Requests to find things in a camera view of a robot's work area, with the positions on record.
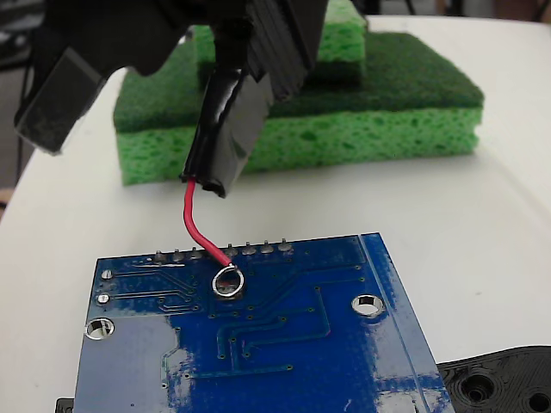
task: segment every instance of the white surface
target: white surface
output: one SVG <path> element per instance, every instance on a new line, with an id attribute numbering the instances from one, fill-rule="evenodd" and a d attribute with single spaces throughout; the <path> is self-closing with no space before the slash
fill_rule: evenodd
<path id="1" fill-rule="evenodd" d="M 486 93 L 471 157 L 245 176 L 198 193 L 218 244 L 380 231 L 436 361 L 551 345 L 551 32 L 518 22 L 380 17 Z M 0 411 L 72 397 L 96 258 L 185 250 L 183 186 L 123 188 L 111 79 L 63 157 L 35 153 L 0 224 Z"/>

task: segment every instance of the green scouring pad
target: green scouring pad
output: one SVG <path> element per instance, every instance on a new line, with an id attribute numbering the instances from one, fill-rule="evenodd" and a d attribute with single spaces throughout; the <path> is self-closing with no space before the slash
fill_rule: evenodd
<path id="1" fill-rule="evenodd" d="M 409 34 L 368 33 L 365 45 L 362 85 L 305 90 L 277 103 L 245 172 L 473 150 L 483 95 L 465 75 Z M 181 72 L 192 48 L 180 46 L 153 77 L 129 74 L 123 84 L 115 127 L 125 184 L 176 179 L 182 171 L 201 95 Z M 177 95 L 187 87 L 185 99 Z"/>
<path id="2" fill-rule="evenodd" d="M 366 20 L 358 15 L 350 0 L 331 0 L 325 14 L 324 31 L 316 71 L 306 87 L 321 84 L 359 84 L 365 66 Z M 201 86 L 207 84 L 214 68 L 214 37 L 209 27 L 194 29 Z"/>

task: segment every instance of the sponge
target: sponge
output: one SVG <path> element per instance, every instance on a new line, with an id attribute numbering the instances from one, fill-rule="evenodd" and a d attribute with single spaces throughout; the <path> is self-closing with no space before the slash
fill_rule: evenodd
<path id="1" fill-rule="evenodd" d="M 358 85 L 365 66 L 366 20 L 358 15 L 350 0 L 331 0 L 325 14 L 316 70 L 306 81 L 306 88 L 323 84 Z M 214 68 L 214 37 L 209 27 L 194 29 L 201 86 L 207 84 Z"/>
<path id="2" fill-rule="evenodd" d="M 369 33 L 365 40 L 362 86 L 306 90 L 276 104 L 245 173 L 473 150 L 483 106 L 480 90 L 409 34 Z M 171 58 L 162 71 L 140 79 L 148 82 L 143 89 L 134 74 L 123 84 L 115 127 L 125 184 L 175 179 L 182 171 L 195 135 L 195 123 L 187 120 L 196 118 L 197 108 L 174 108 L 176 98 L 168 96 L 182 86 L 173 65 L 182 69 Z M 196 95 L 190 91 L 187 98 L 196 102 Z M 139 114 L 132 116 L 129 107 L 140 107 Z"/>

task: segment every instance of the circuit board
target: circuit board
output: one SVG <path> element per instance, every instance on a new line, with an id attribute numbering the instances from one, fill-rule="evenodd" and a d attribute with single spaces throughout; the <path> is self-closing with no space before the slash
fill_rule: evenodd
<path id="1" fill-rule="evenodd" d="M 97 262 L 75 413 L 453 412 L 379 234 Z"/>

